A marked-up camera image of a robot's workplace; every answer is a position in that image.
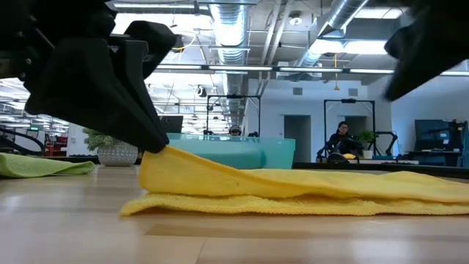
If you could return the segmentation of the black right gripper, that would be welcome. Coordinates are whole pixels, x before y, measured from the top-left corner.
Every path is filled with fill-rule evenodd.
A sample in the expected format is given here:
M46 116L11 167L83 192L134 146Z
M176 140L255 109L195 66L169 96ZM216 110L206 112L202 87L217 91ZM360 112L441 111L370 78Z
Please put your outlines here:
M384 98L395 101L468 59L468 0L412 0L414 23L384 46L397 59Z

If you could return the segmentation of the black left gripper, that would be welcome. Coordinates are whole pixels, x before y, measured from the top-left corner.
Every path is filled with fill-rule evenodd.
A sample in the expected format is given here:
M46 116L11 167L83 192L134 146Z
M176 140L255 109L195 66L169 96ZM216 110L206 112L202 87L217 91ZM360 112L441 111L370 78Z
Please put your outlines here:
M90 128L151 153L169 139L143 79L147 44L108 38L110 1L2 1L1 77L30 92L26 110Z

